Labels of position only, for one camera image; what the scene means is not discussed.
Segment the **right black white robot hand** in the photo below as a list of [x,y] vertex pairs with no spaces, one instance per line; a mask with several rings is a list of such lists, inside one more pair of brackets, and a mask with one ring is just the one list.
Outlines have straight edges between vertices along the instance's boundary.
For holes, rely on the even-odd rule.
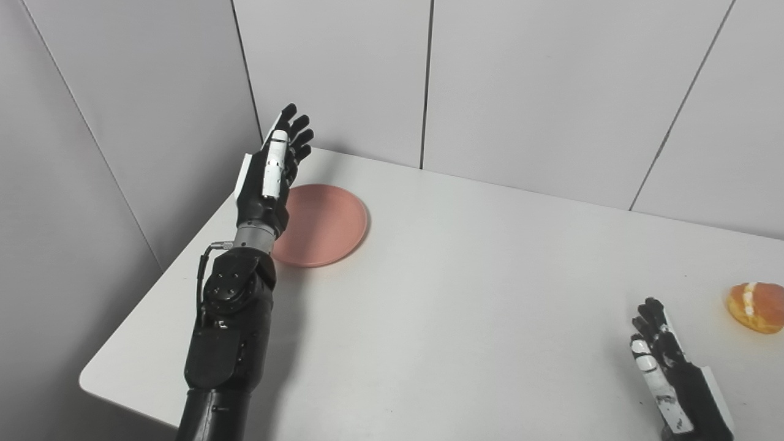
[[688,360],[666,309],[656,298],[638,305],[630,351],[659,415],[661,440],[734,440],[736,428],[708,366]]

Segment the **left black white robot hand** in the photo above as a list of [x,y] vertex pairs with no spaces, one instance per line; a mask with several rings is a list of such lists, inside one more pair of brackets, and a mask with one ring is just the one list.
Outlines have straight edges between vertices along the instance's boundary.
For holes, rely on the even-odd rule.
[[263,147],[243,160],[236,195],[239,228],[261,226],[280,238],[289,221],[289,192],[313,139],[308,115],[299,114],[294,103],[283,108]]

